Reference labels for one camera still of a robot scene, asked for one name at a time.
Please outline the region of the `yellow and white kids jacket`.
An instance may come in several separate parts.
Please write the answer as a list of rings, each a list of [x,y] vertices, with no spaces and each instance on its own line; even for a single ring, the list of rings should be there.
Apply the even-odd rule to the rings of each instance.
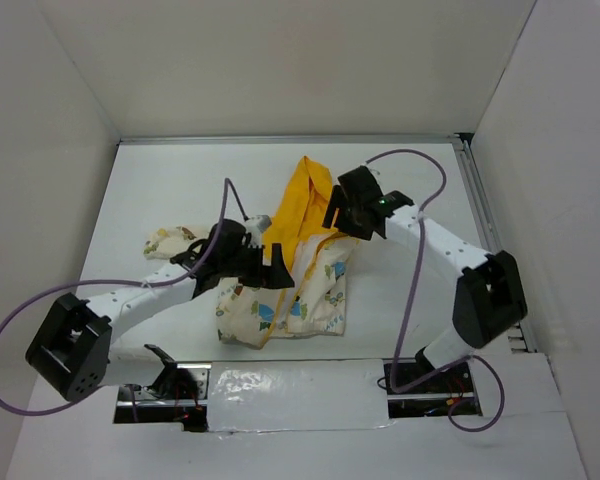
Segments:
[[[346,329],[346,271],[357,239],[324,228],[331,197],[329,169],[304,156],[286,186],[265,245],[279,243],[294,281],[291,289],[219,283],[215,308],[219,340],[262,348],[273,338],[339,336]]]

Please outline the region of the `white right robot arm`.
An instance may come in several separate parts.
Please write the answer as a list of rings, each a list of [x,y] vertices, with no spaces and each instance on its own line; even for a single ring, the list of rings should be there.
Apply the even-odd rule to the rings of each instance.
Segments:
[[[416,379],[428,392],[449,383],[448,364],[484,348],[528,314],[513,255],[462,240],[405,194],[384,193],[365,166],[338,177],[323,225],[354,238],[369,240],[377,234],[402,245],[455,288],[450,326],[416,354]]]

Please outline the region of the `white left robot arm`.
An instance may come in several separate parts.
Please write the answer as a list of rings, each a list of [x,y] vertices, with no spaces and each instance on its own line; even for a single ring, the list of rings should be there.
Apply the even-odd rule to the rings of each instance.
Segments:
[[[177,374],[186,372],[182,362],[153,344],[146,354],[115,354],[112,345],[140,323],[203,295],[225,278],[244,287],[293,286],[281,245],[264,248],[263,231],[257,223],[225,220],[143,280],[87,299],[72,293],[58,297],[25,353],[27,363],[69,402],[101,386],[125,384],[142,385],[156,399],[169,397]]]

